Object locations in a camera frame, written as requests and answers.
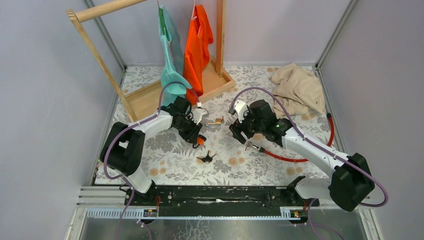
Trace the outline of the orange black padlock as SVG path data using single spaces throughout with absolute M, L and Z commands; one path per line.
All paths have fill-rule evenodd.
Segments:
M 193 147 L 194 149 L 197 149 L 198 147 L 202 146 L 202 145 L 205 143 L 205 141 L 206 141 L 206 140 L 207 140 L 207 138 L 206 138 L 205 136 L 203 136 L 203 135 L 199 134 L 199 135 L 197 136 L 196 143 L 195 143 L 195 144 L 193 144 L 193 145 L 192 145 L 192 147 Z

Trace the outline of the brass padlock with key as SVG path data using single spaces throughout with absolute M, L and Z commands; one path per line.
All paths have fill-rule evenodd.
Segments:
M 221 118 L 216 118 L 214 121 L 206 122 L 205 126 L 208 128 L 216 128 L 223 125 L 224 123 L 225 123 L 225 120 L 223 117 L 221 117 Z

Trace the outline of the black key bunch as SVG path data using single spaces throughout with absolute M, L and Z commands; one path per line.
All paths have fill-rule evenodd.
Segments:
M 203 157 L 196 157 L 197 160 L 201 161 L 202 163 L 205 164 L 210 164 L 213 161 L 213 158 L 216 156 L 217 154 L 211 154 L 211 151 L 208 150 L 206 156 Z

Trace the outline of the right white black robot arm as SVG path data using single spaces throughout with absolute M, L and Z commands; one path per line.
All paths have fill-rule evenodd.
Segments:
M 241 144 L 261 134 L 268 141 L 301 155 L 327 175 L 326 178 L 303 177 L 296 182 L 286 193 L 291 205 L 299 206 L 306 199 L 329 200 L 351 212 L 375 189 L 362 155 L 348 155 L 311 138 L 287 118 L 277 118 L 265 100 L 250 105 L 237 100 L 229 113 L 236 116 L 229 129 Z

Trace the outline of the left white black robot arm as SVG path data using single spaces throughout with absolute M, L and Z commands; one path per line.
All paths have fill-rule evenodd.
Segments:
M 176 129 L 184 141 L 197 148 L 206 141 L 200 130 L 207 114 L 200 103 L 192 108 L 187 99 L 178 96 L 173 103 L 138 122 L 116 122 L 102 148 L 100 161 L 104 167 L 118 171 L 119 176 L 137 191 L 136 199 L 148 206 L 154 202 L 155 192 L 151 189 L 153 180 L 142 168 L 145 141 L 162 131 Z

